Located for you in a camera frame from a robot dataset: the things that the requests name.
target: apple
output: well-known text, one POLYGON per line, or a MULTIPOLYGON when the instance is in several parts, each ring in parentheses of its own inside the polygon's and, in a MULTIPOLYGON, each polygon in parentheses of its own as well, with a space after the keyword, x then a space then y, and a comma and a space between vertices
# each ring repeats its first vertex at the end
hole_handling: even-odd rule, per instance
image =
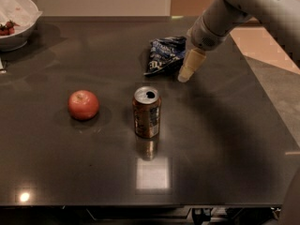
POLYGON ((70 95, 67 101, 69 114, 77 120, 93 118, 99 110, 99 101, 95 94, 79 90, 70 95))

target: black table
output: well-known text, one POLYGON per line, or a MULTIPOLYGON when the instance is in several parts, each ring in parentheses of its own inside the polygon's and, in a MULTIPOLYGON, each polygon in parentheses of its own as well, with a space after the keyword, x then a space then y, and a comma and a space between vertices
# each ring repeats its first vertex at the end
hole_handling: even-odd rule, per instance
POLYGON ((1 52, 0 205, 282 205, 299 147, 230 37, 187 83, 143 76, 149 41, 195 19, 41 18, 1 52), (153 140, 133 127, 144 85, 162 98, 153 140), (87 122, 68 115, 79 89, 100 100, 87 122))

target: red fruit in bowl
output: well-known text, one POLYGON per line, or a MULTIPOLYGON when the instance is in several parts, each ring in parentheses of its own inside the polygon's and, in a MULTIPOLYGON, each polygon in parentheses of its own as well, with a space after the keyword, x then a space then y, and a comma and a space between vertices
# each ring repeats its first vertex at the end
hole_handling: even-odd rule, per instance
POLYGON ((99 101, 95 94, 79 90, 70 95, 67 101, 69 114, 77 120, 93 118, 99 110, 99 101))

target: bowl rim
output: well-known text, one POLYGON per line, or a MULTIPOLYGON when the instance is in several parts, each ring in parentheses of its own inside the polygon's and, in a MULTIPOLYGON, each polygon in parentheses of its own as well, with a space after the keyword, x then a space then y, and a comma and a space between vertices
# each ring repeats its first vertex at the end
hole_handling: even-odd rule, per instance
MULTIPOLYGON (((38 6, 36 5, 36 3, 32 0, 28 0, 32 5, 34 5, 34 8, 38 11, 38 6)), ((15 34, 12 34, 12 35, 5 35, 5 36, 0 36, 0 39, 5 39, 5 38, 13 38, 13 37, 16 37, 24 32, 26 32, 28 29, 31 29, 32 26, 35 25, 35 22, 31 25, 29 25, 26 29, 22 30, 20 33, 15 33, 15 34)))

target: can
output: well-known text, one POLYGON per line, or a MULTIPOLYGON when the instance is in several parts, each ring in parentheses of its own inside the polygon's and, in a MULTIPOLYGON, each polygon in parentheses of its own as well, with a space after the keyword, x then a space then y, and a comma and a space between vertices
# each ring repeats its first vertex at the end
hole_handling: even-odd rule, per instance
POLYGON ((132 99, 134 128, 142 138, 152 138, 159 133, 161 98, 156 88, 140 87, 132 99))

